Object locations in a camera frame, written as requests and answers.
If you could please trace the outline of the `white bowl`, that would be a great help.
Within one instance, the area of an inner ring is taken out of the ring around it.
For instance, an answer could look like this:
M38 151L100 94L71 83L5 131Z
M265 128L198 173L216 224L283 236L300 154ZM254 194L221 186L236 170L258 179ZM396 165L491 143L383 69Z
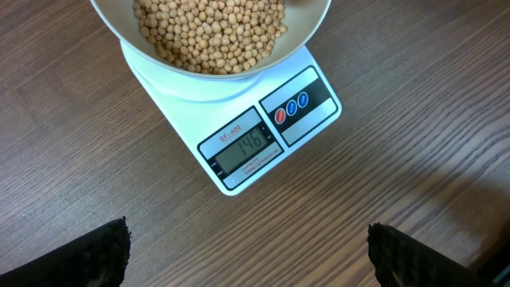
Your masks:
M105 25L119 38L120 44L130 49L141 61L180 73L188 77L210 79L227 79L227 75L207 75L192 73L170 64L161 58L155 47L143 38L129 0L92 0L92 6L99 14ZM270 69L296 53L318 30L331 5L331 0L287 1L285 3L285 18L283 24L288 32L276 39L276 47L265 59L258 62L251 69L239 73L239 77L251 76L263 70Z

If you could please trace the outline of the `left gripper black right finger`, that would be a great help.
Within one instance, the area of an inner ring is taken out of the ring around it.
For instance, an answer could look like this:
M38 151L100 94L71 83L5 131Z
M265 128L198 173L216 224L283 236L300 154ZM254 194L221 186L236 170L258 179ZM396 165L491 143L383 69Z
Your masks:
M392 226L368 226L368 257L386 287L480 287L490 282Z

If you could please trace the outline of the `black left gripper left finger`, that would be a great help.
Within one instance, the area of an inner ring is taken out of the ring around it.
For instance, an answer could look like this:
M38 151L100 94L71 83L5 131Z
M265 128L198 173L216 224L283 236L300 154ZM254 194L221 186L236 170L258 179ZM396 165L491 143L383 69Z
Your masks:
M118 287L130 249L126 218L118 218L2 274L1 285Z

